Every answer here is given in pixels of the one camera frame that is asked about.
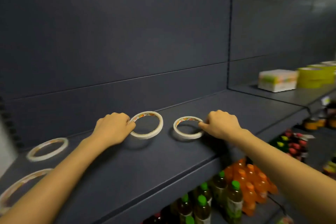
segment person's left arm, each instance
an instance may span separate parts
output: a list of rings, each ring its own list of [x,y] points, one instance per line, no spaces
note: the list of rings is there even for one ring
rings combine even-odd
[[[108,147],[121,143],[135,128],[124,113],[112,113],[97,121],[84,139],[55,169],[39,181],[0,218],[0,224],[49,224],[94,159]]]

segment hand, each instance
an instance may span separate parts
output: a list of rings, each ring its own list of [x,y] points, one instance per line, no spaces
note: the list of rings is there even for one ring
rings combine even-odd
[[[101,144],[105,149],[119,144],[135,128],[135,122],[128,124],[129,116],[124,113],[112,113],[100,118],[92,135],[89,137],[95,144]]]
[[[235,115],[221,110],[211,111],[206,123],[200,122],[198,126],[208,134],[228,141],[232,141],[242,130]]]

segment white tape roll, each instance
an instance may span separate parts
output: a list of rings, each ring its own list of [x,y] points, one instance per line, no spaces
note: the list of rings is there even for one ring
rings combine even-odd
[[[203,136],[204,131],[200,131],[196,134],[186,134],[186,133],[182,133],[181,131],[178,130],[177,125],[179,125],[181,122],[186,121],[186,120],[195,120],[198,122],[203,122],[203,120],[201,120],[200,118],[194,117],[194,116],[185,116],[185,117],[181,117],[178,118],[173,125],[174,131],[178,137],[178,139],[186,139],[184,141],[187,140],[191,140],[191,139],[197,139],[200,138],[201,136]]]
[[[12,186],[10,186],[8,189],[6,189],[1,195],[0,195],[0,214],[4,215],[10,207],[6,206],[6,202],[9,199],[9,197],[18,189],[20,188],[23,184],[27,183],[28,181],[39,177],[41,175],[46,175],[48,174],[52,168],[48,169],[43,169],[40,171],[36,171],[30,175],[27,175],[23,177],[22,179],[18,180],[16,183],[14,183]]]
[[[158,133],[160,133],[162,127],[163,127],[163,118],[162,116],[157,113],[157,112],[152,112],[152,111],[147,111],[147,112],[141,112],[141,113],[138,113],[136,116],[134,116],[129,122],[132,122],[132,121],[136,121],[137,119],[140,119],[144,116],[157,116],[159,118],[159,125],[157,126],[156,129],[154,129],[152,132],[148,133],[148,134],[138,134],[138,133],[135,133],[135,132],[131,132],[131,135],[134,136],[134,137],[137,137],[138,139],[149,139],[149,138],[152,138],[152,137],[155,137]]]
[[[58,148],[57,150],[54,150],[53,152],[42,155],[42,156],[38,156],[38,157],[34,156],[35,153],[38,150],[42,149],[43,147],[45,147],[49,144],[57,143],[57,142],[62,142],[63,143],[61,145],[61,147]],[[55,138],[55,139],[46,141],[46,142],[36,146],[35,148],[31,149],[30,152],[28,152],[28,154],[27,154],[27,159],[31,162],[36,162],[36,161],[45,160],[47,158],[51,158],[51,157],[55,156],[56,154],[59,154],[62,150],[64,150],[68,146],[68,144],[69,144],[69,142],[68,142],[67,138],[65,138],[65,137]]]

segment price tag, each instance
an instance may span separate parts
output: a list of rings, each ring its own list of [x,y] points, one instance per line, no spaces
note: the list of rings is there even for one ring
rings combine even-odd
[[[330,103],[330,97],[326,96],[324,98],[321,98],[321,103],[323,106],[327,106]]]

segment forearm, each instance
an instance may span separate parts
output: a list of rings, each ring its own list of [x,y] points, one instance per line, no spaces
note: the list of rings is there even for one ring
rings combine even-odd
[[[104,150],[93,142],[94,140],[83,140],[68,157],[0,218],[0,224],[51,223],[86,168]]]
[[[280,188],[313,223],[336,220],[336,181],[242,129],[232,142]]]

